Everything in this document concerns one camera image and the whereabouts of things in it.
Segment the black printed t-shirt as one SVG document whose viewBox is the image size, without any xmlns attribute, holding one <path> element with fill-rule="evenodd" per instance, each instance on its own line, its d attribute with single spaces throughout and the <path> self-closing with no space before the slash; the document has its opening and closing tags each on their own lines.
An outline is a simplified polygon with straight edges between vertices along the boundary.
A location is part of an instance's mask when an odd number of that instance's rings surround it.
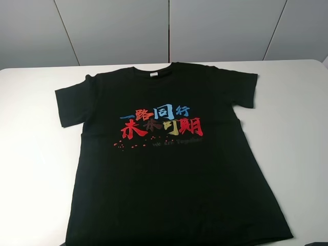
<svg viewBox="0 0 328 246">
<path fill-rule="evenodd" d="M 172 63 L 56 90 L 83 125 L 66 245 L 258 245 L 292 233 L 233 108 L 258 75 Z"/>
</svg>

